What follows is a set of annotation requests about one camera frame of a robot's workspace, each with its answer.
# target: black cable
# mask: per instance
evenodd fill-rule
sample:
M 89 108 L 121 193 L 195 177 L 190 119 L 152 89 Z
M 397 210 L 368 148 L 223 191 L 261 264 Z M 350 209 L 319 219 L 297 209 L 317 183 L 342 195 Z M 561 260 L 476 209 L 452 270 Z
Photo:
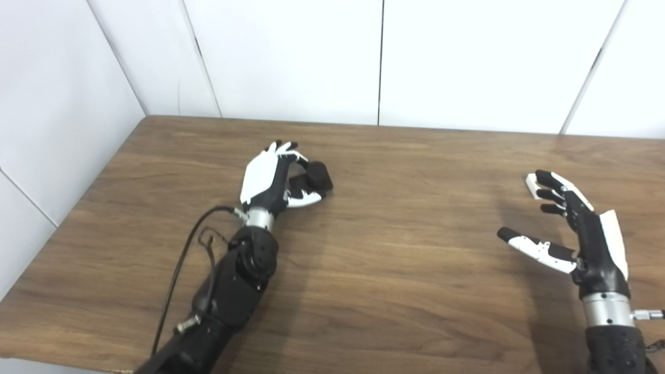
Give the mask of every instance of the black cable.
M 215 212 L 220 212 L 220 211 L 226 211 L 229 213 L 233 213 L 235 211 L 235 208 L 232 208 L 231 206 L 215 206 L 214 208 L 209 209 L 206 213 L 203 213 L 203 215 L 199 218 L 198 221 L 194 224 L 194 227 L 192 228 L 189 236 L 187 237 L 187 241 L 185 242 L 185 246 L 182 248 L 182 253 L 180 254 L 180 259 L 178 260 L 178 263 L 176 264 L 176 268 L 173 271 L 173 276 L 171 277 L 171 284 L 168 287 L 168 291 L 166 292 L 166 299 L 164 300 L 164 306 L 162 306 L 162 315 L 160 316 L 160 322 L 157 325 L 157 333 L 155 334 L 155 340 L 152 343 L 152 349 L 150 350 L 150 356 L 154 356 L 155 353 L 157 353 L 157 346 L 159 345 L 160 342 L 160 336 L 162 335 L 162 330 L 164 328 L 164 322 L 166 320 L 166 314 L 168 312 L 168 307 L 171 304 L 171 297 L 173 296 L 173 290 L 176 286 L 176 281 L 178 280 L 178 275 L 180 274 L 180 268 L 182 268 L 182 264 L 185 262 L 185 256 L 187 256 L 187 251 L 190 248 L 190 245 L 192 244 L 192 240 L 194 239 L 194 234 L 199 230 L 199 226 L 201 226 L 201 223 L 208 218 L 211 214 Z
M 214 240 L 213 236 L 210 236 L 210 239 L 208 239 L 208 243 L 206 246 L 203 248 L 205 249 L 205 252 L 208 254 L 208 258 L 210 259 L 210 281 L 208 284 L 208 292 L 207 295 L 205 296 L 205 306 L 203 307 L 202 312 L 207 312 L 208 308 L 210 307 L 210 301 L 212 300 L 212 290 L 215 289 L 215 279 L 217 279 L 216 275 L 217 272 L 215 271 L 215 255 L 212 253 L 212 242 Z

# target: robotic arm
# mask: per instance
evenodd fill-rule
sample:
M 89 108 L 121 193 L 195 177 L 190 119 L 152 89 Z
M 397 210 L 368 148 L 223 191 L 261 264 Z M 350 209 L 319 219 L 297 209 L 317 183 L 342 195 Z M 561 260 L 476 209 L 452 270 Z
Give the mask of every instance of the robotic arm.
M 247 165 L 240 193 L 243 209 L 213 208 L 195 225 L 188 243 L 213 211 L 228 210 L 244 221 L 192 299 L 188 318 L 135 374 L 208 374 L 229 340 L 247 324 L 277 267 L 279 245 L 271 233 L 275 219 L 286 208 L 321 201 L 333 188 L 326 166 L 310 162 L 296 147 L 279 140 L 270 144 Z M 288 179 L 294 162 L 305 173 Z
M 554 202 L 541 205 L 544 213 L 566 218 L 577 233 L 580 247 L 577 257 L 572 249 L 506 227 L 497 235 L 538 262 L 572 275 L 573 283 L 579 286 L 587 319 L 589 373 L 657 373 L 646 358 L 642 332 L 634 320 L 662 319 L 663 313 L 631 311 L 626 252 L 614 210 L 596 214 L 575 185 L 553 172 L 536 170 L 528 175 L 527 186 L 534 198 Z

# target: wooden table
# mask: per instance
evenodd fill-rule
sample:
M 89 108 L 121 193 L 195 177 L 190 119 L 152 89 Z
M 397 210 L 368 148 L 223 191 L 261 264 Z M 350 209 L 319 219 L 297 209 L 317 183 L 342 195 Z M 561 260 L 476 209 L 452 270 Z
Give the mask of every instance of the wooden table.
M 131 373 L 192 224 L 237 204 L 245 166 L 276 138 L 326 162 L 334 194 L 277 220 L 277 273 L 215 373 L 584 373 L 570 277 L 495 236 L 576 246 L 530 197 L 536 168 L 616 209 L 633 306 L 665 307 L 663 141 L 153 116 L 0 304 L 0 355 Z M 191 252 L 167 327 L 208 266 Z M 663 322 L 639 326 L 647 343 L 665 337 Z

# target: white wall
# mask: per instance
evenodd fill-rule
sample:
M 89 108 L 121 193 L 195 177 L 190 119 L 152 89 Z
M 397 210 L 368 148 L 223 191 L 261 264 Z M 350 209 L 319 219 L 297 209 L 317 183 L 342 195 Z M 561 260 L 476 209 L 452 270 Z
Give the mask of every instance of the white wall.
M 386 0 L 380 124 L 557 133 L 621 0 Z
M 4 2 L 0 53 L 2 298 L 144 113 L 85 1 Z
M 665 139 L 665 1 L 630 0 L 567 134 Z
M 0 372 L 8 374 L 98 374 L 96 371 L 16 359 L 0 359 Z
M 227 118 L 376 124 L 382 0 L 191 0 Z
M 147 114 L 219 117 L 182 0 L 88 0 Z

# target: textured black sleeve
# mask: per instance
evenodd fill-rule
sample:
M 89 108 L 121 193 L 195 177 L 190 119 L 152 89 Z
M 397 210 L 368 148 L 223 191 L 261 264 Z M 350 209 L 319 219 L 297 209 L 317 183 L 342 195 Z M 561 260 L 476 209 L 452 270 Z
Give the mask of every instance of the textured black sleeve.
M 591 373 L 644 374 L 646 349 L 636 327 L 609 325 L 586 330 L 591 353 Z

